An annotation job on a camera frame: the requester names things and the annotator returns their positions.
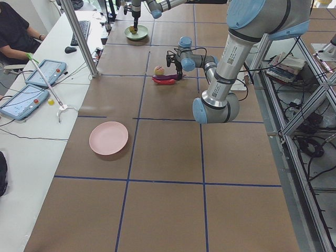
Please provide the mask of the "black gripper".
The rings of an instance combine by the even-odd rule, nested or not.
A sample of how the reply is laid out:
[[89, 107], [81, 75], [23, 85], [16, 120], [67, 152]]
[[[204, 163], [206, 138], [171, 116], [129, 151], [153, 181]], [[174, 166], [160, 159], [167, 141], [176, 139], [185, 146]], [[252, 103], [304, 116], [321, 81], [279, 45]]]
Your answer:
[[140, 18], [140, 6], [131, 5], [132, 17], [134, 18], [133, 32], [138, 32], [138, 20]]
[[182, 74], [183, 74], [182, 65], [181, 65], [181, 63], [178, 60], [176, 60], [175, 61], [175, 66], [176, 66], [176, 72], [178, 74], [177, 80], [181, 80], [182, 79]]

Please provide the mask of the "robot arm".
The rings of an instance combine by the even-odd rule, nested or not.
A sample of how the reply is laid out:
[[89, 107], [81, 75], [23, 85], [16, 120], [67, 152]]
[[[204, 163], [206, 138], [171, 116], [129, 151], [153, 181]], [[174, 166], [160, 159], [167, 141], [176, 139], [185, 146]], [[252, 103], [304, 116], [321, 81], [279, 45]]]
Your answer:
[[227, 12], [228, 37], [218, 62], [195, 55], [191, 41], [180, 41], [175, 56], [182, 69], [203, 68], [209, 87], [193, 101], [193, 116], [200, 123], [233, 121], [239, 101], [231, 87], [252, 46], [267, 34], [270, 40], [303, 35], [309, 27], [311, 1], [231, 1]]
[[132, 0], [131, 4], [124, 4], [123, 12], [126, 15], [128, 12], [132, 14], [133, 17], [133, 26], [130, 28], [130, 32], [133, 34], [138, 32], [138, 22], [141, 17], [141, 6], [145, 2], [146, 6], [149, 9], [149, 13], [154, 19], [158, 19], [162, 16], [162, 13], [168, 11], [174, 7], [177, 7], [181, 4], [193, 3], [194, 1], [184, 1], [184, 0], [165, 0], [165, 1], [155, 1], [155, 0]]

